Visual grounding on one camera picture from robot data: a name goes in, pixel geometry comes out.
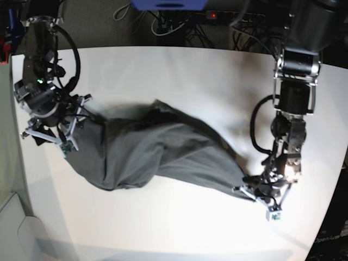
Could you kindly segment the black power strip red light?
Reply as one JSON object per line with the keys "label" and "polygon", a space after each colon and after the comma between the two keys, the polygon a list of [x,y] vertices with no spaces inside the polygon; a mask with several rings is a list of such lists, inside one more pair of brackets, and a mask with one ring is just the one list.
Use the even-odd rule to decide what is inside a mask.
{"label": "black power strip red light", "polygon": [[[206,19],[208,20],[217,20],[217,21],[225,21],[232,22],[238,17],[238,13],[235,11],[216,11],[216,10],[207,10],[205,11]],[[266,21],[266,17],[263,14],[255,14],[255,13],[245,13],[241,22],[246,23],[262,23]]]}

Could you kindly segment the red clamp at table corner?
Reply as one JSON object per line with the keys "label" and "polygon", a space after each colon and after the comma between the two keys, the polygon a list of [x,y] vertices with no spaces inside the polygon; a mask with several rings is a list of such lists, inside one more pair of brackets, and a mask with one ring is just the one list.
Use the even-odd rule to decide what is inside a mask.
{"label": "red clamp at table corner", "polygon": [[11,42],[5,41],[5,37],[1,36],[1,64],[8,63],[10,52],[11,52]]}

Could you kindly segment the blue box at top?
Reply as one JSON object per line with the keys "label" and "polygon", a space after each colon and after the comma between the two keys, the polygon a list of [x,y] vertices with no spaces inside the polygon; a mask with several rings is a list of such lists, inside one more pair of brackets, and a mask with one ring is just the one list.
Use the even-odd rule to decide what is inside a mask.
{"label": "blue box at top", "polygon": [[138,10],[202,10],[207,0],[132,0]]}

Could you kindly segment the dark grey t-shirt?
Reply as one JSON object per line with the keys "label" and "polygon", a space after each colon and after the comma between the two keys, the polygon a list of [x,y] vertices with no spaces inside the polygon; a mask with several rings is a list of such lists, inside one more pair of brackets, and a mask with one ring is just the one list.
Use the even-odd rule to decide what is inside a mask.
{"label": "dark grey t-shirt", "polygon": [[247,196],[244,173],[225,139],[200,119],[161,101],[131,118],[85,120],[74,132],[78,150],[66,161],[91,185],[105,191],[135,189],[155,176]]}

